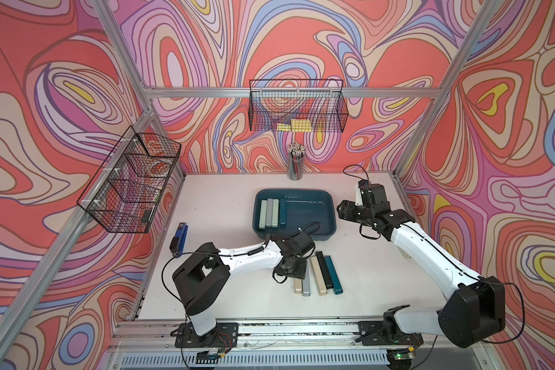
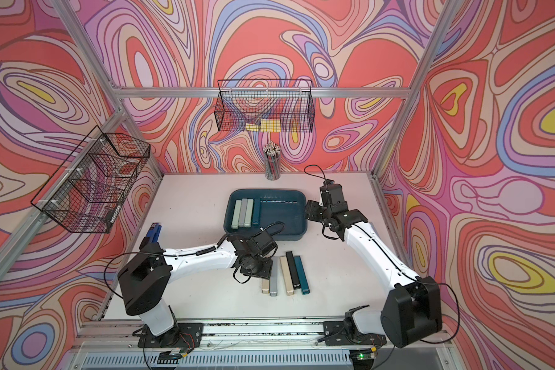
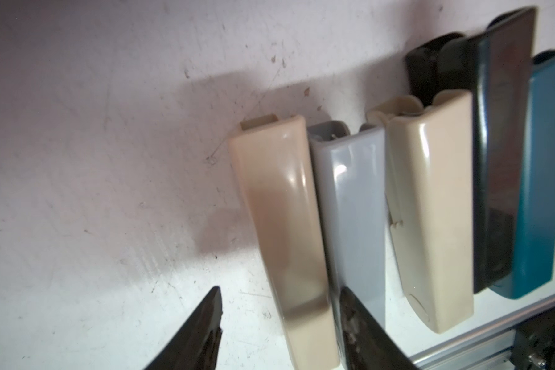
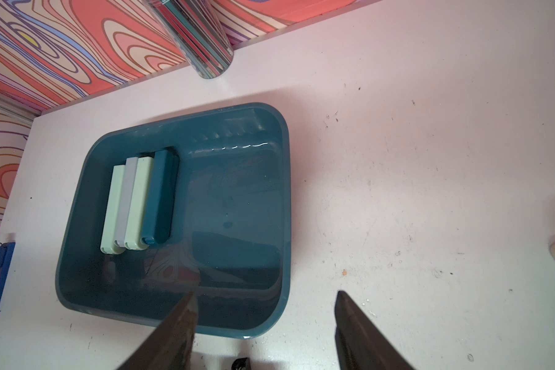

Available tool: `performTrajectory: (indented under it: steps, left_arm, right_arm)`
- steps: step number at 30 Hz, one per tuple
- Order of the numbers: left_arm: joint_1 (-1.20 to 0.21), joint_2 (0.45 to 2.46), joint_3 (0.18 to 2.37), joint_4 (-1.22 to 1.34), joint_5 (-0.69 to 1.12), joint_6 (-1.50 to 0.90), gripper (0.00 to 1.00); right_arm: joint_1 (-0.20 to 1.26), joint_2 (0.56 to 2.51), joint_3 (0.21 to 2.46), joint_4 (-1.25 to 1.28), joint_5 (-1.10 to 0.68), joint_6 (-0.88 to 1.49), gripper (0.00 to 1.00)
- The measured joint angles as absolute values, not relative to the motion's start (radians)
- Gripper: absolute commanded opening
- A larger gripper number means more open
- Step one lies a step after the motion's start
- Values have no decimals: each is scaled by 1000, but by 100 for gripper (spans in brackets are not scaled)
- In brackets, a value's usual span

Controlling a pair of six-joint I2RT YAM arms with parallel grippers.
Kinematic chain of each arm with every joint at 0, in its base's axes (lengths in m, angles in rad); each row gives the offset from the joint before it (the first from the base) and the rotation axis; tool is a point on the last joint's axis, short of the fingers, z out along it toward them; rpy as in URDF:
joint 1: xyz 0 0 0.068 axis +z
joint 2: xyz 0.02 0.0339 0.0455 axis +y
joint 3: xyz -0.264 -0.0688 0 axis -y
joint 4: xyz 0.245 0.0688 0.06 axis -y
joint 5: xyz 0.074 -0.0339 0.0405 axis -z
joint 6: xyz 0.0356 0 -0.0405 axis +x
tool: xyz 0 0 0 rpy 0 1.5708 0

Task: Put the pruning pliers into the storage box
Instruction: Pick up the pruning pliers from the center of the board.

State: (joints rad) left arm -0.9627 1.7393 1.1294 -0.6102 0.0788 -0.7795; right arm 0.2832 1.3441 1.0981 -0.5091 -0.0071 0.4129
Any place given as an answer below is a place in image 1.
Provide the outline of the light green bar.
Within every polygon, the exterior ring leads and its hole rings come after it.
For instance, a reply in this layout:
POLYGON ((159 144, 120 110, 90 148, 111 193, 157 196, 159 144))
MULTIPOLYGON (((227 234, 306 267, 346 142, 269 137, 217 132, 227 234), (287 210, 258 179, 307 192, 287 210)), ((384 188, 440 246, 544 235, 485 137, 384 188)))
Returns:
POLYGON ((271 214, 271 226, 277 228, 279 226, 279 199, 273 199, 272 202, 272 214, 271 214))

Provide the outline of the teal plastic storage box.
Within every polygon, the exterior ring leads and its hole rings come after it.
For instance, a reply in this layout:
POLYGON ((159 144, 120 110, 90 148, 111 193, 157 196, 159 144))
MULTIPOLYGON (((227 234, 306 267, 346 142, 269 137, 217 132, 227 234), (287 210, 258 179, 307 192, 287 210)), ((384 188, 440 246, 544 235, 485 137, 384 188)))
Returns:
POLYGON ((335 234, 335 206, 330 193, 313 189, 269 188, 259 191, 255 196, 251 225, 254 233, 261 239, 266 234, 290 235, 312 222, 320 223, 307 230, 314 240, 326 241, 335 234), (269 198, 286 200, 286 225, 260 230, 260 203, 269 198))

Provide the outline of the pale green bar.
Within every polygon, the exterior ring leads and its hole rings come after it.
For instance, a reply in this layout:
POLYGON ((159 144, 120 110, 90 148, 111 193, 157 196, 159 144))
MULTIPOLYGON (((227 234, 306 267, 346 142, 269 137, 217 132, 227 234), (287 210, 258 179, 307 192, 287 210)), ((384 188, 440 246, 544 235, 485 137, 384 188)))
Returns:
POLYGON ((268 209, 268 201, 267 200, 262 200, 260 203, 260 208, 259 208, 259 221, 258 221, 258 227, 260 230, 263 230, 266 228, 266 224, 267 224, 267 209, 268 209))

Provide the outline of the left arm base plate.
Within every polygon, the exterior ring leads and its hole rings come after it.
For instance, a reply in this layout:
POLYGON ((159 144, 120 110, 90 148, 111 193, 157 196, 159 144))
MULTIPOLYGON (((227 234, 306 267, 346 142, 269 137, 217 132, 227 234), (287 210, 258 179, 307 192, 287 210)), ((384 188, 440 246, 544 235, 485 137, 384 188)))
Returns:
POLYGON ((239 325, 237 322, 221 322, 205 335, 198 335, 194 325, 180 324, 170 336, 175 339, 176 348, 224 348, 237 346, 239 325))

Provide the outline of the beige bar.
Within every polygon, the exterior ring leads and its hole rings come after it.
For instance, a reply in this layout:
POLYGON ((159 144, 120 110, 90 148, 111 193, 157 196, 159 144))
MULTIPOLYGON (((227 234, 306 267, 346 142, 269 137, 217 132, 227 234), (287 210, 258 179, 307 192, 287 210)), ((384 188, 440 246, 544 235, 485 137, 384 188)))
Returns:
POLYGON ((300 278, 294 279, 294 292, 295 294, 301 294, 303 292, 303 280, 300 278))

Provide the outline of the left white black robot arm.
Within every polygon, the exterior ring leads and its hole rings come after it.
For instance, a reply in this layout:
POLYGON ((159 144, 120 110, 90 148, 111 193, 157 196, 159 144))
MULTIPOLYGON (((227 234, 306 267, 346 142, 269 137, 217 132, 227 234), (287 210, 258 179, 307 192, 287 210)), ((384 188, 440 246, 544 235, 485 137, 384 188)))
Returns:
POLYGON ((320 228, 321 224, 313 221, 287 236, 267 234, 257 245, 223 249, 209 242, 189 253, 172 279, 195 334, 203 338, 216 330, 211 307, 230 277, 268 270, 279 284, 290 278, 303 279, 316 249, 311 236, 320 228))

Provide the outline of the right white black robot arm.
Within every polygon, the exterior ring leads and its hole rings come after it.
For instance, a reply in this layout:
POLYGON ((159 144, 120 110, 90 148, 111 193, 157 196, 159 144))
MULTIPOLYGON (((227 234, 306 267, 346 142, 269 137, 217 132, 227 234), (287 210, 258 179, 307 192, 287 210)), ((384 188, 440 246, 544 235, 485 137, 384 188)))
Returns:
POLYGON ((393 210, 380 183, 368 174, 359 177, 355 200, 336 208, 342 220, 374 231, 371 240, 384 238, 408 254, 436 283, 446 303, 441 308, 399 305, 383 315, 382 333, 390 343, 411 335, 444 336, 460 348, 500 333, 506 326, 506 293, 496 277, 484 277, 436 243, 404 209, 393 210))

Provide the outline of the dark teal bar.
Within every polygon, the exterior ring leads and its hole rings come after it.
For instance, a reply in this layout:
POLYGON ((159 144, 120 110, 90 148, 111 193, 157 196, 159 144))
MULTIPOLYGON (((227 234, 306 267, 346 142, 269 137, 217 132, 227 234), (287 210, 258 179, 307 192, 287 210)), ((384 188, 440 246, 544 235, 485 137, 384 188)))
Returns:
POLYGON ((279 225, 285 226, 286 225, 286 200, 284 198, 279 200, 279 225))

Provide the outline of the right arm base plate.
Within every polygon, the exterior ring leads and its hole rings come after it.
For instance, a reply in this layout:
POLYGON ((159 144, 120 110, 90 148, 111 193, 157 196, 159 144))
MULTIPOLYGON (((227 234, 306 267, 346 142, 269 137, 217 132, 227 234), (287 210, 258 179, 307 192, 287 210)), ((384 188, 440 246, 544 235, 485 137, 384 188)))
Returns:
POLYGON ((420 334, 406 334, 390 320, 359 322, 359 337, 355 342, 364 346, 401 345, 416 348, 424 343, 420 334))

